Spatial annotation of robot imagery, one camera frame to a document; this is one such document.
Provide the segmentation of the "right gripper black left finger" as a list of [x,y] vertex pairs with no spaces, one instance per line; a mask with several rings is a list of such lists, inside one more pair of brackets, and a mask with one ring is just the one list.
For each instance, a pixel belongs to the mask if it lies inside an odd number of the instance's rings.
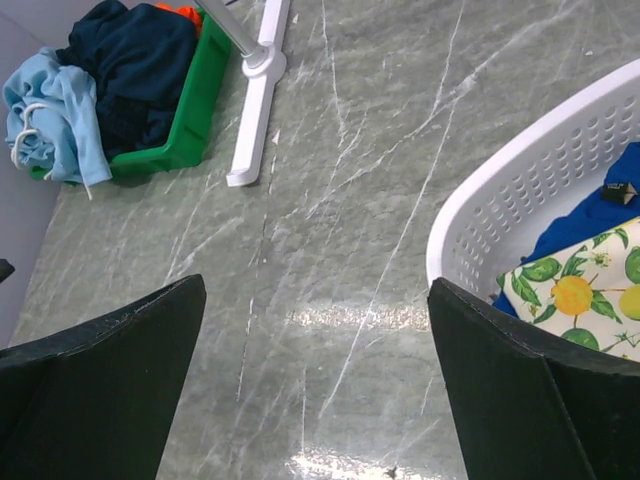
[[206,298],[190,275],[2,350],[2,478],[155,478]]

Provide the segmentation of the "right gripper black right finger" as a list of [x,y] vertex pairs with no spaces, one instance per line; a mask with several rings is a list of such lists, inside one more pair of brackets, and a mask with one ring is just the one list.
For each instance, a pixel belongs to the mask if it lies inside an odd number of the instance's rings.
[[428,307],[469,478],[638,478],[638,363],[549,334],[444,278]]

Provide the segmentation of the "light blue shorts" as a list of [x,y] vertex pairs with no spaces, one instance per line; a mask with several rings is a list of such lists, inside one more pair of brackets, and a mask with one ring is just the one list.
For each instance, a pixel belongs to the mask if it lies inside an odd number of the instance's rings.
[[44,47],[25,60],[2,88],[8,109],[6,142],[19,170],[84,187],[112,179],[96,113],[96,83],[77,66],[64,66]]

